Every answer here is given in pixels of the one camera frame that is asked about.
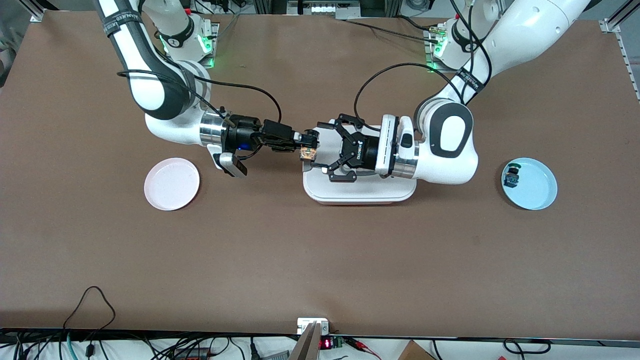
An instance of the small object on plate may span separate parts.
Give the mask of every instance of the small object on plate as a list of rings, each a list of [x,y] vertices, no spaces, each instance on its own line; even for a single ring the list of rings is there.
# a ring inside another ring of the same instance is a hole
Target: small object on plate
[[[502,189],[517,206],[542,210],[556,199],[558,185],[554,173],[545,164],[536,159],[518,158],[504,167]]]
[[[509,170],[507,170],[507,174],[504,176],[504,186],[508,186],[510,188],[514,188],[518,186],[518,169],[521,167],[520,164],[510,163],[507,165]]]
[[[156,209],[171,211],[184,207],[200,187],[200,174],[194,164],[185,159],[160,161],[147,174],[145,197]]]
[[[311,160],[314,161],[317,156],[317,149],[313,149],[311,147],[301,147],[300,148],[300,160]]]

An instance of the red digital display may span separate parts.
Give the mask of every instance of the red digital display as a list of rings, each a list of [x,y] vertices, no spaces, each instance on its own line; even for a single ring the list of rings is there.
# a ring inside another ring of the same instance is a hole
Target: red digital display
[[[333,342],[331,341],[331,337],[323,338],[320,340],[319,348],[320,350],[329,350],[333,348]]]

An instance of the white surface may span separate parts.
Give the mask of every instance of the white surface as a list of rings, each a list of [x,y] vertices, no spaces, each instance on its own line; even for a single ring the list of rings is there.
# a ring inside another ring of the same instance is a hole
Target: white surface
[[[185,159],[160,161],[147,174],[145,197],[156,209],[171,211],[189,204],[200,187],[200,174]]]
[[[413,121],[411,121],[411,118],[408,116],[401,117],[400,124],[398,125],[398,136],[397,136],[398,156],[401,159],[407,159],[407,160],[413,159],[413,155],[415,153],[414,142],[413,142],[414,133],[415,133],[415,130],[413,129]],[[410,147],[403,147],[400,145],[402,141],[402,137],[406,134],[409,134],[411,136]]]
[[[399,339],[359,339],[371,350],[375,351],[382,360],[396,360],[408,340]],[[176,340],[152,340],[152,344],[159,350],[173,345]],[[234,338],[247,360],[251,359],[249,349],[249,338]],[[427,350],[434,358],[433,344],[429,340],[416,341],[422,348]],[[202,347],[208,347],[211,341],[202,343]],[[212,351],[216,353],[222,350],[227,343],[226,339],[216,339],[212,344]],[[153,355],[151,350],[142,341],[134,340],[110,340],[103,341],[105,351],[109,360],[150,360]],[[285,337],[265,337],[255,338],[255,346],[262,357],[276,354],[282,351],[291,351],[296,342]],[[73,342],[74,352],[79,359],[84,357],[84,350],[87,342]],[[95,345],[95,355],[92,360],[105,360],[99,344]],[[524,350],[539,350],[540,345],[522,345]],[[0,359],[12,359],[14,347],[0,349]],[[502,348],[501,342],[485,343],[473,341],[438,341],[438,350],[443,360],[497,360],[504,356],[507,360],[520,360],[519,356],[510,354]],[[348,356],[345,360],[376,360],[372,355],[353,350],[350,347],[322,350],[319,352],[319,360],[334,360],[338,357]],[[41,360],[60,360],[58,355],[58,344],[52,343],[43,350]],[[222,354],[213,358],[214,360],[242,360],[240,351],[233,345],[229,345]],[[638,360],[640,359],[640,348],[615,348],[615,347],[595,347],[577,345],[553,345],[551,351],[543,355],[526,355],[526,360]],[[62,346],[62,360],[72,360],[66,344]]]
[[[376,155],[376,174],[387,175],[389,172],[389,164],[391,164],[391,156],[393,156],[393,135],[396,126],[396,117],[393,115],[382,116],[382,125],[374,126],[380,128],[380,133],[376,134],[366,127],[363,128],[365,135],[379,135],[378,153]]]
[[[345,126],[345,129],[353,132],[351,126]],[[320,133],[316,161],[329,165],[338,160],[342,144],[342,138],[338,132],[319,127],[314,130]],[[366,135],[378,134],[366,127],[362,132]],[[303,172],[302,179],[307,195],[327,205],[389,204],[408,199],[413,195],[416,185],[415,180],[401,177],[382,179],[377,174],[358,176],[355,183],[332,183],[319,168]]]
[[[442,150],[455,151],[465,135],[465,121],[459,116],[451,116],[442,124],[441,133],[443,134],[440,139]]]

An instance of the electrical wire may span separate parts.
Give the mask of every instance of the electrical wire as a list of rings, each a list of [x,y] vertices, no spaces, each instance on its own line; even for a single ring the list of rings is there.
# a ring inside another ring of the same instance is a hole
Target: electrical wire
[[[177,350],[179,347],[181,346],[186,346],[187,344],[189,344],[190,342],[197,340],[197,339],[204,339],[202,337],[202,333],[201,332],[195,332],[195,333],[190,333],[190,335],[186,336],[185,338],[180,338],[178,339],[178,341],[176,341],[176,343],[172,346],[167,347],[164,350],[159,351],[156,355],[154,355],[151,360],[160,360],[162,357],[165,357],[167,359],[171,359],[172,357],[170,357],[169,355],[174,352],[175,350]]]
[[[389,67],[386,67],[380,71],[378,71],[377,73],[375,73],[375,75],[371,76],[367,81],[365,81],[365,83],[362,85],[362,87],[360,87],[360,89],[358,90],[358,93],[356,94],[356,98],[353,102],[353,113],[356,117],[356,119],[360,120],[363,122],[364,126],[367,129],[373,130],[373,131],[380,131],[380,129],[376,129],[375,127],[369,126],[366,123],[364,123],[364,120],[362,120],[360,118],[360,116],[358,115],[358,99],[360,98],[360,94],[362,94],[362,90],[364,90],[364,88],[371,82],[373,81],[373,79],[375,79],[376,77],[378,77],[379,75],[381,75],[384,72],[387,72],[391,69],[395,69],[397,67],[403,67],[403,66],[416,66],[416,67],[424,67],[425,69],[431,70],[433,72],[435,72],[436,74],[438,74],[438,76],[440,76],[442,79],[444,79],[449,85],[451,85],[451,87],[453,87],[453,90],[456,92],[456,94],[458,94],[458,97],[460,97],[460,101],[464,102],[463,98],[462,98],[462,94],[460,94],[460,91],[458,91],[458,89],[453,85],[453,83],[451,82],[451,80],[449,78],[447,78],[447,76],[445,76],[445,74],[443,74],[442,72],[440,72],[437,69],[434,69],[433,67],[430,67],[429,65],[425,65],[425,64],[421,64],[421,63],[399,63],[399,64],[395,64],[395,65],[391,65]]]
[[[60,360],[62,360],[62,336],[65,334],[64,330],[60,331],[60,336],[58,337],[58,355],[60,356]]]
[[[235,346],[238,348],[238,350],[240,350],[240,354],[242,354],[242,360],[246,360],[246,359],[244,358],[244,351],[242,351],[242,348],[241,348],[241,347],[239,347],[239,346],[238,346],[238,344],[234,343],[233,338],[229,338],[229,342],[231,342],[231,344],[235,345]]]
[[[456,5],[455,0],[450,0],[450,2],[451,2],[451,6],[453,6],[453,10],[455,10],[456,14],[458,14],[458,20],[462,21],[462,23],[468,29],[469,35],[470,35],[469,36],[469,40],[471,40],[471,42],[473,44],[474,39],[475,39],[475,41],[478,43],[478,46],[480,47],[480,50],[482,50],[482,52],[484,54],[484,57],[486,58],[487,68],[488,68],[488,75],[486,77],[486,81],[484,82],[484,85],[486,86],[489,83],[489,80],[491,80],[491,76],[493,74],[493,67],[491,65],[491,58],[489,57],[489,54],[486,52],[486,49],[484,48],[484,45],[483,45],[482,41],[480,41],[480,39],[478,38],[478,36],[474,32],[474,30],[471,28],[471,26],[469,26],[469,23],[465,20],[465,17],[462,16],[462,13],[460,12],[460,9],[458,8],[458,5]]]
[[[15,350],[13,351],[13,360],[18,360],[18,357],[22,355],[22,342],[20,342],[20,334],[15,336],[17,343],[15,344]]]
[[[200,0],[195,0],[196,3],[198,3],[200,6],[202,6],[204,8],[204,10],[207,10],[208,12],[210,12],[211,14],[215,15],[216,13],[214,13],[213,11],[211,11],[210,8],[206,7]],[[232,13],[232,14],[236,14],[233,10],[231,10],[230,8],[227,8],[227,10]]]
[[[404,15],[396,15],[395,17],[397,17],[398,19],[404,19],[406,20],[409,24],[411,24],[411,26],[413,26],[416,29],[419,30],[423,30],[423,31],[429,31],[429,28],[432,28],[433,26],[438,26],[438,24],[433,24],[433,25],[427,25],[427,26],[421,26],[418,25],[415,21],[413,21],[413,19],[411,19],[409,16],[404,16]]]
[[[344,22],[348,22],[349,24],[354,24],[354,25],[360,25],[360,26],[364,26],[365,28],[371,28],[371,29],[375,29],[375,30],[379,30],[385,33],[390,33],[393,35],[397,35],[399,37],[405,37],[405,38],[410,38],[410,39],[414,39],[414,40],[420,40],[420,41],[426,41],[426,42],[430,42],[432,44],[437,44],[438,41],[435,39],[429,39],[429,38],[425,38],[425,37],[416,37],[413,35],[408,35],[408,34],[403,34],[403,33],[399,33],[397,31],[393,31],[393,30],[389,30],[389,29],[383,29],[383,28],[379,28],[377,26],[373,26],[373,25],[369,25],[369,24],[363,24],[361,22],[353,22],[350,20],[341,20]]]
[[[200,76],[195,75],[194,78],[200,80],[200,81],[204,81],[206,83],[211,83],[211,84],[215,84],[215,85],[221,85],[221,86],[231,86],[234,88],[244,88],[244,89],[250,89],[250,90],[255,90],[257,92],[261,92],[264,95],[266,95],[267,97],[269,97],[269,99],[271,99],[271,101],[273,101],[273,104],[276,106],[276,109],[278,109],[278,122],[282,121],[282,109],[280,109],[280,104],[278,104],[278,101],[273,97],[273,95],[269,94],[269,92],[267,92],[267,90],[263,90],[257,86],[251,86],[251,85],[243,85],[243,84],[235,84],[235,83],[225,83],[222,81],[217,81],[217,80],[210,80],[207,78],[202,78]]]
[[[54,337],[54,335],[51,335],[51,337],[49,337],[49,339],[47,341],[45,341],[45,343],[44,343],[44,345],[42,345],[42,347],[38,346],[38,352],[36,353],[36,356],[33,357],[33,360],[38,360],[40,358],[40,354],[44,351],[44,349],[51,342],[51,340],[53,340],[53,337]]]
[[[101,326],[99,329],[97,329],[95,332],[97,331],[101,331],[103,330],[105,327],[111,325],[111,323],[113,322],[113,320],[116,320],[116,310],[113,308],[113,306],[111,305],[111,303],[109,302],[109,300],[107,300],[106,296],[104,296],[104,292],[102,292],[102,289],[100,289],[98,286],[93,285],[93,286],[89,286],[84,293],[82,294],[82,297],[80,298],[80,301],[78,302],[78,305],[76,305],[76,308],[71,312],[71,314],[69,314],[69,316],[67,317],[67,319],[65,320],[65,322],[62,324],[62,329],[66,329],[67,328],[67,323],[69,322],[69,320],[71,320],[71,318],[76,314],[76,311],[78,311],[78,309],[80,308],[80,305],[82,305],[82,302],[84,301],[84,297],[86,296],[86,294],[89,292],[89,290],[91,289],[96,289],[98,290],[98,292],[100,293],[100,296],[102,297],[102,300],[104,301],[104,303],[109,307],[109,309],[111,310],[111,319],[104,324],[103,326]]]
[[[518,350],[512,350],[512,349],[510,349],[510,348],[507,346],[507,343],[512,343],[512,344],[516,345],[516,348],[517,348]],[[504,350],[507,350],[508,352],[510,352],[510,353],[512,353],[512,354],[514,354],[514,355],[520,355],[520,358],[521,358],[522,360],[526,360],[526,359],[524,358],[524,355],[525,355],[525,354],[530,354],[530,355],[542,355],[542,354],[546,354],[547,352],[551,351],[551,342],[550,342],[550,341],[548,341],[548,342],[546,342],[545,344],[547,345],[547,347],[546,347],[545,349],[543,349],[543,350],[540,350],[540,351],[524,351],[524,350],[522,350],[522,347],[520,346],[520,344],[518,344],[518,342],[517,342],[517,341],[515,341],[514,339],[505,339],[505,340],[502,342],[502,347],[504,347]]]
[[[227,26],[225,26],[225,28],[224,28],[224,29],[222,29],[222,31],[220,31],[220,32],[218,33],[218,38],[221,38],[221,37],[222,37],[222,35],[224,35],[224,34],[227,32],[227,29],[228,29],[229,27],[231,27],[231,25],[232,25],[232,24],[234,24],[234,23],[237,21],[238,17],[240,17],[240,14],[241,14],[243,11],[245,11],[245,10],[247,10],[247,9],[249,9],[249,8],[251,8],[251,6],[245,6],[244,8],[240,9],[240,11],[238,11],[238,13],[234,15],[234,17],[233,17],[233,18],[231,19],[231,21],[227,24]]]
[[[98,340],[98,343],[100,343],[100,349],[102,350],[102,355],[104,355],[104,359],[109,360],[109,357],[107,356],[107,352],[104,351],[104,345],[102,345],[102,340]]]
[[[215,112],[219,117],[221,117],[230,127],[236,127],[236,125],[233,122],[231,122],[228,119],[226,119],[225,116],[222,115],[222,113],[218,109],[216,109],[209,101],[207,101],[207,99],[202,97],[202,95],[198,94],[195,90],[187,87],[185,84],[182,84],[182,83],[180,83],[180,82],[178,82],[178,81],[176,81],[176,80],[174,80],[172,78],[169,78],[168,76],[165,76],[164,74],[161,74],[161,73],[156,72],[156,71],[136,69],[136,70],[123,70],[123,71],[116,72],[116,75],[120,76],[121,78],[129,78],[129,74],[153,75],[153,76],[158,78],[158,81],[165,81],[167,83],[177,85],[177,86],[187,90],[188,92],[192,93],[195,97],[197,97],[200,101],[202,101],[205,105],[207,105],[213,112]]]
[[[431,340],[433,342],[433,350],[436,352],[436,356],[438,357],[438,360],[442,360],[442,356],[440,356],[440,352],[438,351],[438,345],[436,344],[435,340]]]
[[[76,352],[74,351],[73,346],[71,346],[71,332],[67,333],[67,347],[69,348],[69,354],[71,354],[71,358],[73,360],[78,360],[78,357],[76,356]]]
[[[382,358],[381,358],[378,354],[376,354],[375,352],[373,352],[373,350],[371,350],[371,349],[366,349],[366,350],[364,350],[364,352],[366,352],[367,354],[371,354],[371,355],[373,355],[373,356],[377,357],[377,358],[378,358],[378,360],[382,360]]]
[[[222,354],[228,347],[229,347],[229,343],[231,342],[229,340],[229,338],[227,338],[227,345],[220,350],[217,354],[214,354],[211,352],[211,347],[213,346],[213,342],[216,341],[216,338],[211,339],[211,343],[209,344],[209,352],[207,353],[207,357],[214,357],[214,356],[218,356],[220,354]]]
[[[244,155],[244,156],[238,156],[239,160],[247,160],[253,157],[253,155],[256,155],[260,149],[262,148],[262,144],[258,145],[258,147],[255,148],[254,151],[251,152],[251,154],[249,155]]]
[[[471,5],[469,6],[469,33],[471,33],[471,14],[474,11],[474,3],[471,2]],[[471,65],[469,67],[469,72],[471,74],[474,73],[474,45],[475,45],[475,41],[473,40],[473,38],[469,39],[471,41]],[[467,89],[467,82],[465,81],[465,84],[462,86],[462,98],[464,99],[465,97],[465,90]]]

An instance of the brown table surface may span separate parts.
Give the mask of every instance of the brown table surface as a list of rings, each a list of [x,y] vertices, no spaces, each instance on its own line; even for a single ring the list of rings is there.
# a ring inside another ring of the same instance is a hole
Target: brown table surface
[[[265,88],[302,130],[352,113],[369,76],[423,51],[326,17],[247,15],[211,74]],[[262,151],[248,179],[226,176],[205,149],[149,133],[120,69],[95,13],[47,12],[29,27],[0,96],[1,326],[59,327],[96,284],[114,329],[292,332],[297,317],[324,316],[349,334],[640,339],[640,106],[596,22],[472,102],[471,182],[420,182],[391,206],[319,205],[297,154]],[[410,115],[442,85],[396,69],[364,92],[361,116]],[[276,116],[249,90],[215,87],[212,102]],[[200,169],[200,192],[158,211],[143,182],[174,156]],[[503,197],[498,174],[520,156],[554,171],[550,208]],[[93,293],[70,326],[108,314]]]

